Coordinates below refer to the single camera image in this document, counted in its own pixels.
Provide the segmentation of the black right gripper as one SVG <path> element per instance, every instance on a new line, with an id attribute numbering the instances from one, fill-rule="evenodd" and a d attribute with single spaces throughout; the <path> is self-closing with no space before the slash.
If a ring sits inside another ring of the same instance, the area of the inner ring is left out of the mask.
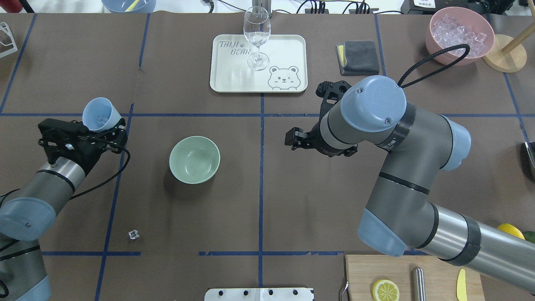
<path id="1" fill-rule="evenodd" d="M 336 149 L 330 146 L 321 135 L 321 122 L 326 114 L 342 99 L 344 93 L 350 88 L 345 81 L 320 83 L 316 89 L 316 95 L 322 98 L 319 120 L 309 132 L 303 132 L 302 128 L 291 128 L 286 133 L 285 145 L 292 150 L 313 148 L 319 153 L 330 158 L 334 156 L 350 157 L 358 151 L 357 145 L 347 149 Z"/>

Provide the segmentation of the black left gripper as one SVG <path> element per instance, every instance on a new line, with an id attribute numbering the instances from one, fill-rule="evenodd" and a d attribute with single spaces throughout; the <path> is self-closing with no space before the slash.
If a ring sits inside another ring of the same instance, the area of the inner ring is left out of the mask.
<path id="1" fill-rule="evenodd" d="M 86 175 L 91 172 L 105 151 L 120 154 L 127 142 L 126 120 L 120 118 L 109 130 L 92 132 L 82 122 L 46 118 L 38 129 L 38 144 L 44 148 L 49 164 L 67 158 L 78 164 Z"/>

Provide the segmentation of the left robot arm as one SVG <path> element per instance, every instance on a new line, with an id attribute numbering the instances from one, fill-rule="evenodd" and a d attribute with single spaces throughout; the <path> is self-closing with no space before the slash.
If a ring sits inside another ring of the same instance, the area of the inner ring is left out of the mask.
<path id="1" fill-rule="evenodd" d="M 1 299 L 47 301 L 51 284 L 39 238 L 106 151 L 126 152 L 125 120 L 90 130 L 82 122 L 47 118 L 40 122 L 39 145 L 46 163 L 21 189 L 1 197 Z"/>

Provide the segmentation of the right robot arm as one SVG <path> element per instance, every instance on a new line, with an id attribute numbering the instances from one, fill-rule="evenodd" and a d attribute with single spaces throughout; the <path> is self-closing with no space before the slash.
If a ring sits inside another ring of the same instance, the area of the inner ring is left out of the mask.
<path id="1" fill-rule="evenodd" d="M 357 229 L 361 241 L 394 257 L 416 248 L 534 293 L 533 243 L 428 201 L 437 173 L 468 156 L 465 127 L 409 103 L 386 76 L 318 87 L 327 109 L 309 132 L 291 128 L 285 145 L 329 157 L 352 156 L 363 141 L 387 151 Z"/>

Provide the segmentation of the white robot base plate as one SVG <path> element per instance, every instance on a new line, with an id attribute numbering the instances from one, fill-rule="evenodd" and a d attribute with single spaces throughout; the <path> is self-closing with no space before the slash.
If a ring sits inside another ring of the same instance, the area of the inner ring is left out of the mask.
<path id="1" fill-rule="evenodd" d="M 314 301 L 313 289 L 297 288 L 216 288 L 209 289 L 205 301 Z"/>

